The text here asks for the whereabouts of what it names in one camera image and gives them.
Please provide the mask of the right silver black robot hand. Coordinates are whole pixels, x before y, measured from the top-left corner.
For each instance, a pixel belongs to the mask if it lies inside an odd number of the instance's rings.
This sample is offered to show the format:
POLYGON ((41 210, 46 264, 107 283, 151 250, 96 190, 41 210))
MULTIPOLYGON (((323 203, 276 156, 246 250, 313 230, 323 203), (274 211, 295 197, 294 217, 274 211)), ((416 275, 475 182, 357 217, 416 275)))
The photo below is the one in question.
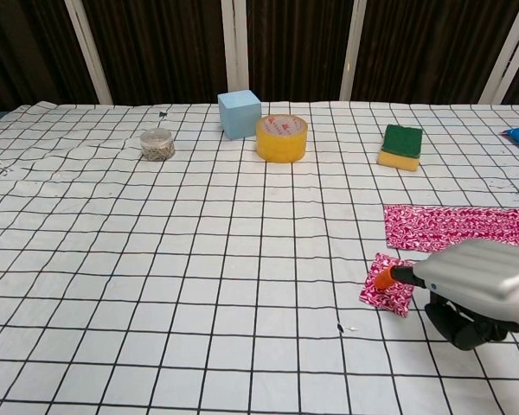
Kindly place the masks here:
POLYGON ((414 265, 392 265, 374 281, 381 291, 397 284, 430 291, 427 316, 460 350, 519 333, 519 246, 466 239, 414 265))

